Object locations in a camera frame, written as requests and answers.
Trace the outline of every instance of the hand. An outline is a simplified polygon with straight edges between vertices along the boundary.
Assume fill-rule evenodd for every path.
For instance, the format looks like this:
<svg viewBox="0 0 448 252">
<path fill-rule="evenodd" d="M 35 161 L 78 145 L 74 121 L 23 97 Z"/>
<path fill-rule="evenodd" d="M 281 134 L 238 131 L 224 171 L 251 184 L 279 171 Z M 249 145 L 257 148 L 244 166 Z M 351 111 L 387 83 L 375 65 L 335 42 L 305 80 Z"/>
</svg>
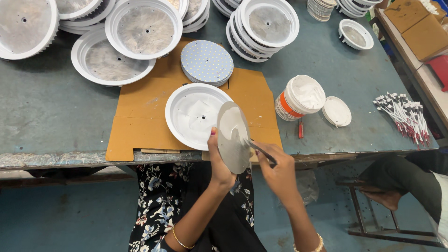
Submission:
<svg viewBox="0 0 448 252">
<path fill-rule="evenodd" d="M 225 165 L 218 150 L 218 129 L 211 129 L 210 138 L 207 141 L 211 162 L 210 185 L 218 186 L 225 191 L 229 191 L 235 184 L 237 175 L 232 173 Z"/>
<path fill-rule="evenodd" d="M 301 198 L 297 190 L 294 158 L 284 153 L 276 144 L 257 142 L 254 142 L 254 144 L 266 151 L 277 161 L 277 165 L 271 168 L 266 156 L 259 150 L 255 150 L 263 177 L 280 201 L 285 204 L 288 199 L 296 197 L 297 194 Z"/>
</svg>

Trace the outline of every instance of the bundle of wires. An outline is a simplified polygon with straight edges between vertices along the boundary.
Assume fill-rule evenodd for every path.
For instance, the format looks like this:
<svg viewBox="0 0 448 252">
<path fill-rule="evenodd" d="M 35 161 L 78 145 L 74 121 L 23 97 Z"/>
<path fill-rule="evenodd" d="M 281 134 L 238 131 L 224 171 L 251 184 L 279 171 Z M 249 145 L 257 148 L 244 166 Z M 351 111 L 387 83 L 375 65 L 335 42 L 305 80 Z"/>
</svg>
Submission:
<svg viewBox="0 0 448 252">
<path fill-rule="evenodd" d="M 429 147 L 429 134 L 426 120 L 423 117 L 423 106 L 420 102 L 410 101 L 406 94 L 397 95 L 387 92 L 373 101 L 377 110 L 383 110 L 394 120 L 403 137 L 412 138 L 420 150 L 419 143 Z"/>
</svg>

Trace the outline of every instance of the screwdriver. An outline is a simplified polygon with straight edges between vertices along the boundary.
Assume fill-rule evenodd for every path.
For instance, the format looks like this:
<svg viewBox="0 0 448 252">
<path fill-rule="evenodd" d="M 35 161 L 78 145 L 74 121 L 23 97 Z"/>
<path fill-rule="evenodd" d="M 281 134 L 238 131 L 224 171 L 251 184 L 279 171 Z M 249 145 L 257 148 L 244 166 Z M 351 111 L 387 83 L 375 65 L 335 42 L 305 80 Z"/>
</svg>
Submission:
<svg viewBox="0 0 448 252">
<path fill-rule="evenodd" d="M 303 122 L 302 122 L 302 118 L 299 119 L 299 138 L 300 139 L 303 138 Z"/>
</svg>

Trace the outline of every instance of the orange label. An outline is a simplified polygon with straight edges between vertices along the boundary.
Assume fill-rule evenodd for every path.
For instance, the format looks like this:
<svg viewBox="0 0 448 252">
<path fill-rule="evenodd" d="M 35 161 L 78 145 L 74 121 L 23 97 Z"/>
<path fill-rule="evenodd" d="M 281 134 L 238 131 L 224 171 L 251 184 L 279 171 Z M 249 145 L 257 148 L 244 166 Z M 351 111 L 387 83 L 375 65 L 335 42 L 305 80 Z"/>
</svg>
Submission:
<svg viewBox="0 0 448 252">
<path fill-rule="evenodd" d="M 304 116 L 300 113 L 295 112 L 294 109 L 289 106 L 288 102 L 286 101 L 286 99 L 284 97 L 284 91 L 280 94 L 280 104 L 283 107 L 283 109 L 286 112 L 288 112 L 288 115 L 291 115 L 291 116 L 297 117 L 297 118 Z"/>
</svg>

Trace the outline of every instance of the dark trousers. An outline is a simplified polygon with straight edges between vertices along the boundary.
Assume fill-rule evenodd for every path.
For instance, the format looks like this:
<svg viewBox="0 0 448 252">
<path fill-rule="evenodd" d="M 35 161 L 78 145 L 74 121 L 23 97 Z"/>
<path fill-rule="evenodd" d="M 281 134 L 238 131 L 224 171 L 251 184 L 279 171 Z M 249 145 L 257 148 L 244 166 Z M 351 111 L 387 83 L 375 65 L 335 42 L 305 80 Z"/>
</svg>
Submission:
<svg viewBox="0 0 448 252">
<path fill-rule="evenodd" d="M 358 178 L 383 191 L 410 192 L 439 223 L 442 191 L 430 172 L 448 175 L 448 155 L 439 151 L 422 151 L 406 158 L 388 156 L 371 164 Z"/>
</svg>

